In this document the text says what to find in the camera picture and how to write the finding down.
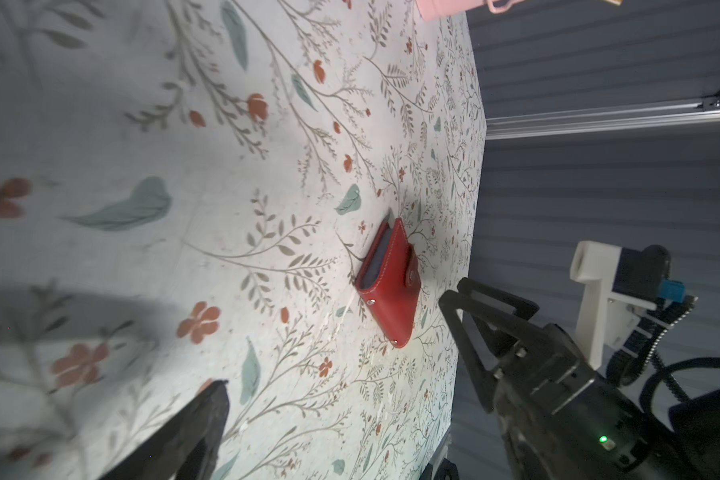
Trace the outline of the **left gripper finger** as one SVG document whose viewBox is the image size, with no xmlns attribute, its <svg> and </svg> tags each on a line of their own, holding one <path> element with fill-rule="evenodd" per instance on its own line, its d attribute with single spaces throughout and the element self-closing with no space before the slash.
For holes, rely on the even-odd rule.
<svg viewBox="0 0 720 480">
<path fill-rule="evenodd" d="M 102 479 L 209 479 L 229 408 L 226 382 L 212 382 Z"/>
</svg>

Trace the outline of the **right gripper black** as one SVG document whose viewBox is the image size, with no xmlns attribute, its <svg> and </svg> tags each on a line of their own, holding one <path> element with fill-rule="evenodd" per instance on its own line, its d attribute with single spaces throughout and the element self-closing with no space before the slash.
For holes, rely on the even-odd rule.
<svg viewBox="0 0 720 480">
<path fill-rule="evenodd" d="M 438 300 L 483 410 L 499 417 L 515 479 L 681 479 L 678 449 L 576 352 L 567 335 L 530 321 L 538 304 L 470 278 Z M 464 327 L 470 318 L 498 379 Z"/>
</svg>

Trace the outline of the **red leather card holder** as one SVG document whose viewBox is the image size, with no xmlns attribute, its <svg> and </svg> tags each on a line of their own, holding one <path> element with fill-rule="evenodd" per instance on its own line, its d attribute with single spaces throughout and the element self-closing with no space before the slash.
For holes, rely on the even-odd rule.
<svg viewBox="0 0 720 480">
<path fill-rule="evenodd" d="M 402 219 L 380 226 L 354 286 L 385 338 L 396 348 L 405 347 L 413 333 L 422 281 Z"/>
</svg>

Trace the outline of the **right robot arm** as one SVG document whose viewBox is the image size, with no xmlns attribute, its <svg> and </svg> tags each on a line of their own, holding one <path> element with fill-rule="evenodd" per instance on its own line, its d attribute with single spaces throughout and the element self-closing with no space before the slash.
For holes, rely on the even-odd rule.
<svg viewBox="0 0 720 480">
<path fill-rule="evenodd" d="M 594 370 L 537 306 L 471 279 L 440 309 L 483 409 L 495 414 L 516 479 L 720 479 L 720 389 L 673 406 L 653 398 L 670 375 L 720 370 L 720 357 L 654 373 L 637 401 Z"/>
</svg>

